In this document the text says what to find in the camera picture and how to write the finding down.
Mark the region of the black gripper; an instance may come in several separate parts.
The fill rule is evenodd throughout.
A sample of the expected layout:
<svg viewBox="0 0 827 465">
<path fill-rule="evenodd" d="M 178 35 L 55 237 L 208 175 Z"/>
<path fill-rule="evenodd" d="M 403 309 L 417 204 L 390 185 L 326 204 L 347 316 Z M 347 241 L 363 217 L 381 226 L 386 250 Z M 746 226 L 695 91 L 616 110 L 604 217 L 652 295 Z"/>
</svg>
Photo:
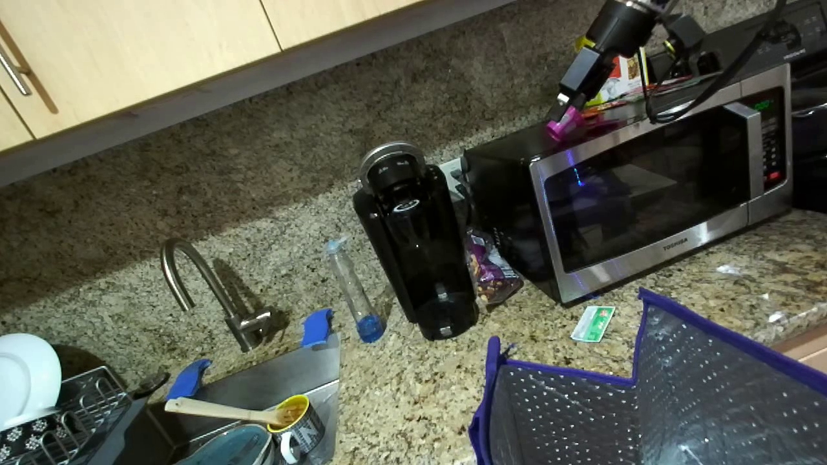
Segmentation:
<svg viewBox="0 0 827 465">
<path fill-rule="evenodd" d="M 584 47 L 558 80 L 558 102 L 581 108 L 612 71 L 612 57 Z"/>
</svg>

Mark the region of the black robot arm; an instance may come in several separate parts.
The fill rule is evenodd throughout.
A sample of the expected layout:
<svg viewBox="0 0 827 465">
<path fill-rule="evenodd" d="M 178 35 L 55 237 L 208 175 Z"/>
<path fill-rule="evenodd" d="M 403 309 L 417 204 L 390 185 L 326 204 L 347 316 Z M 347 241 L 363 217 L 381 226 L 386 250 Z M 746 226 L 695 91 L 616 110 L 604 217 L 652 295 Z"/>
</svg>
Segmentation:
<svg viewBox="0 0 827 465">
<path fill-rule="evenodd" d="M 580 51 L 558 80 L 558 102 L 581 108 L 612 71 L 616 57 L 634 57 L 655 33 L 668 29 L 673 55 L 697 48 L 706 30 L 695 18 L 675 13 L 677 0 L 604 0 L 580 40 Z"/>
</svg>

